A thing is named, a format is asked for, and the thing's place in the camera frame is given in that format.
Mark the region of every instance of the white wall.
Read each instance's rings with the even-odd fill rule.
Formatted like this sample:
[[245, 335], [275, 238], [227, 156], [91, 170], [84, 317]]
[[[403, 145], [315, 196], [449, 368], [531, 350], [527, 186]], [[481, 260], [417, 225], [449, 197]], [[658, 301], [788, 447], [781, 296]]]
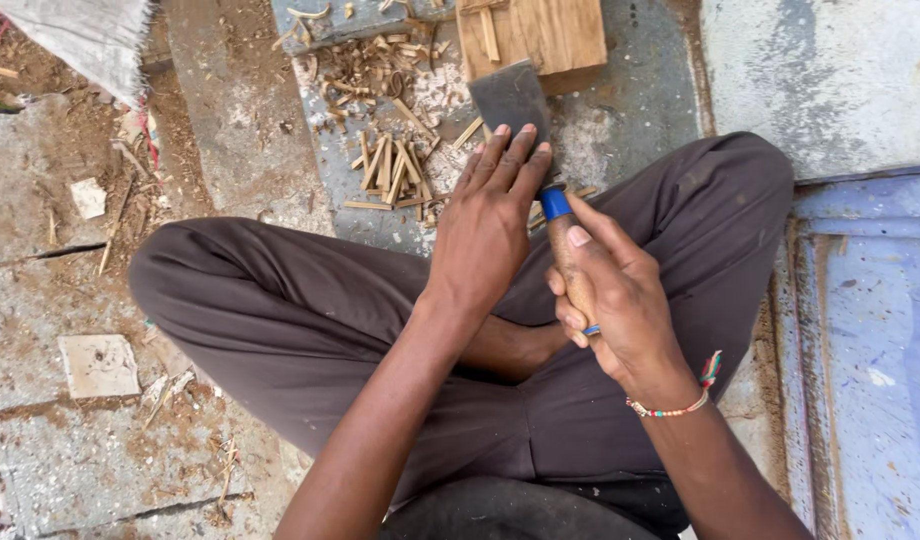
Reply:
[[798, 179], [920, 165], [920, 0], [704, 0], [719, 134], [752, 131]]

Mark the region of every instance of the blue band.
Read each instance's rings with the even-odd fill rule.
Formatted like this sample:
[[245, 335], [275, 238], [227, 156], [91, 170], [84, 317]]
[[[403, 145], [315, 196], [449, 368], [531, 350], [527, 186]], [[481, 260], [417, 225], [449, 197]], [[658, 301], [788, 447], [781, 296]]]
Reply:
[[539, 192], [539, 202], [543, 205], [546, 221], [553, 221], [562, 215], [573, 214], [573, 208], [566, 202], [562, 189], [550, 187]]

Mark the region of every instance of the string bracelet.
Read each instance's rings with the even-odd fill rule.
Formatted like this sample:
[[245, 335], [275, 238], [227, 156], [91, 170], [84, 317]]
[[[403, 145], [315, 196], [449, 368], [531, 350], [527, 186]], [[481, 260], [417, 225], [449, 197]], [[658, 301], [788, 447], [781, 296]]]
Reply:
[[693, 412], [701, 408], [702, 406], [706, 405], [706, 402], [709, 401], [708, 388], [712, 387], [713, 383], [716, 382], [716, 374], [717, 372], [720, 371], [720, 353], [722, 352], [723, 352], [722, 350], [718, 350], [717, 352], [714, 352], [713, 356], [711, 356], [706, 361], [706, 365], [704, 365], [704, 368], [703, 368], [703, 373], [700, 374], [700, 386], [703, 387], [703, 395], [700, 396], [700, 399], [697, 399], [697, 401], [691, 406], [687, 408], [680, 408], [677, 410], [651, 409], [651, 408], [646, 408], [645, 406], [641, 405], [638, 401], [634, 401], [630, 398], [627, 398], [627, 405], [633, 408], [633, 410], [636, 411], [636, 414], [640, 415], [640, 417], [643, 417], [643, 418], [647, 416], [654, 416], [657, 418], [660, 418], [663, 416], [680, 416], [682, 414], [686, 414], [687, 412]]

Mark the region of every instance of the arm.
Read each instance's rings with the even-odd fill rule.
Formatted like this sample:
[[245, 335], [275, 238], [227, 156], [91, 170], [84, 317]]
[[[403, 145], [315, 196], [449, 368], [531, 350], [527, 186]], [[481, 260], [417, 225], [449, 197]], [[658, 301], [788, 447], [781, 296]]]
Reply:
[[[688, 408], [703, 391], [673, 334], [657, 262], [610, 217], [569, 197], [583, 225], [568, 231], [570, 251], [593, 284], [601, 335], [590, 340], [579, 331], [586, 327], [585, 317], [564, 296], [562, 276], [550, 269], [557, 317], [577, 345], [592, 347], [600, 366], [630, 399], [650, 410]], [[642, 422], [699, 538], [810, 538], [713, 403]]]
[[440, 386], [529, 251], [527, 213], [551, 157], [540, 145], [522, 165], [536, 137], [530, 128], [504, 153], [510, 133], [500, 126], [470, 158], [441, 216], [426, 289], [300, 485], [275, 540], [376, 534]]

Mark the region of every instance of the trousers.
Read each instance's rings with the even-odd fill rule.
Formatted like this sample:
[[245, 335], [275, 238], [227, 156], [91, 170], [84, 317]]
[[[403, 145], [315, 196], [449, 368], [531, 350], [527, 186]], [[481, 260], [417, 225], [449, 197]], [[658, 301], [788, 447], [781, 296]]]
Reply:
[[[714, 351], [722, 394], [748, 349], [793, 193], [788, 159], [736, 132], [669, 153], [591, 204], [656, 258], [695, 374]], [[493, 314], [556, 320], [542, 231]], [[315, 457], [393, 345], [429, 261], [241, 218], [158, 229], [130, 264], [141, 309], [226, 392]], [[426, 416], [394, 503], [477, 476], [581, 482], [662, 471], [622, 388], [571, 343], [526, 381], [452, 374]]]

